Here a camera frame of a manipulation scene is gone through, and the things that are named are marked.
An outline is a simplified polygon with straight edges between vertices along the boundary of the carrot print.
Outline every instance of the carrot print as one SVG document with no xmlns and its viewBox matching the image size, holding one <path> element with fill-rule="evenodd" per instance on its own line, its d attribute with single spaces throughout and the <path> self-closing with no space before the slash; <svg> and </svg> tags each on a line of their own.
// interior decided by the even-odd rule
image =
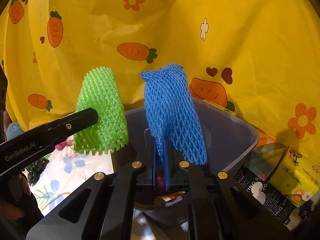
<svg viewBox="0 0 320 240">
<path fill-rule="evenodd" d="M 18 23 L 24 16 L 24 9 L 18 0 L 11 0 L 9 7 L 9 16 L 13 24 Z"/>
<path fill-rule="evenodd" d="M 132 60 L 146 60 L 149 64 L 158 57 L 156 49 L 149 49 L 146 45 L 140 43 L 127 42 L 120 44 L 117 51 L 124 57 Z"/>
<path fill-rule="evenodd" d="M 62 18 L 57 11 L 51 11 L 50 16 L 47 26 L 48 39 L 51 46 L 56 48 L 59 46 L 63 36 Z"/>
<path fill-rule="evenodd" d="M 51 100 L 47 100 L 44 96 L 32 94 L 28 96 L 28 101 L 31 105 L 39 109 L 47 109 L 48 112 L 52 109 Z"/>
</svg>

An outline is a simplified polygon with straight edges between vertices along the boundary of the brown heart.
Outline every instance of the brown heart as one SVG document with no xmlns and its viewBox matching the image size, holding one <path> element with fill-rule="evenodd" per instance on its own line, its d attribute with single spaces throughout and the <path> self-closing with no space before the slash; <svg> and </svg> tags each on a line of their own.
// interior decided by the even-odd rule
<svg viewBox="0 0 320 240">
<path fill-rule="evenodd" d="M 214 68 L 207 67 L 205 71 L 211 77 L 214 77 L 218 73 L 218 69 L 215 67 Z"/>
<path fill-rule="evenodd" d="M 227 83 L 228 85 L 231 85 L 233 80 L 232 80 L 232 69 L 229 67 L 226 67 L 224 70 L 221 72 L 221 77 Z"/>
</svg>

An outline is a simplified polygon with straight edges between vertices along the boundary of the blue foam net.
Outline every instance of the blue foam net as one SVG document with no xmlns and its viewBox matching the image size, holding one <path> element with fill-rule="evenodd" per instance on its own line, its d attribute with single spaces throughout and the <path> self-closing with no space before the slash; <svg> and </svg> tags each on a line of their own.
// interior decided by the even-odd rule
<svg viewBox="0 0 320 240">
<path fill-rule="evenodd" d="M 146 116 L 163 162 L 164 138 L 183 153 L 186 161 L 203 165 L 207 153 L 199 118 L 188 91 L 186 73 L 178 64 L 158 71 L 144 71 Z"/>
</svg>

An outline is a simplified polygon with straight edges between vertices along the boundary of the gold screw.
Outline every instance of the gold screw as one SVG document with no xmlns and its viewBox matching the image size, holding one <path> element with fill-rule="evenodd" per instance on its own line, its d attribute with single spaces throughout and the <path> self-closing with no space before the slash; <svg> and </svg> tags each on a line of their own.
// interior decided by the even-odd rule
<svg viewBox="0 0 320 240">
<path fill-rule="evenodd" d="M 186 161 L 182 161 L 182 162 L 179 162 L 179 165 L 182 168 L 187 168 L 187 167 L 189 167 L 190 164 Z"/>
<path fill-rule="evenodd" d="M 137 168 L 140 168 L 142 166 L 142 163 L 141 162 L 133 162 L 131 164 L 131 166 L 134 167 L 135 169 L 137 169 Z"/>
<path fill-rule="evenodd" d="M 104 174 L 102 172 L 97 172 L 94 176 L 93 176 L 96 180 L 101 180 L 104 178 Z"/>
<path fill-rule="evenodd" d="M 226 179 L 226 178 L 228 177 L 228 174 L 227 174 L 225 171 L 220 171 L 220 172 L 218 173 L 218 177 L 219 177 L 220 179 Z"/>
</svg>

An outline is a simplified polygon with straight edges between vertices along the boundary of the gray bin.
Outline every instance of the gray bin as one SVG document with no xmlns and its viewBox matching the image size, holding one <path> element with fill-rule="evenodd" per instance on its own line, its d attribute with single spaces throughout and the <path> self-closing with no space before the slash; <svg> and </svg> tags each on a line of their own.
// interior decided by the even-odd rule
<svg viewBox="0 0 320 240">
<path fill-rule="evenodd" d="M 216 174 L 219 171 L 229 171 L 236 164 L 243 163 L 246 155 L 257 145 L 259 135 L 256 129 L 214 106 L 199 99 L 193 99 L 196 112 L 201 122 L 204 143 L 207 149 L 208 164 L 203 170 Z M 129 141 L 137 152 L 145 151 L 144 132 L 148 128 L 144 108 L 125 112 Z M 141 196 L 136 197 L 135 208 L 142 210 L 148 217 L 164 225 L 178 225 L 187 220 L 185 201 L 148 205 L 153 203 L 153 195 L 148 195 L 146 201 Z"/>
</svg>

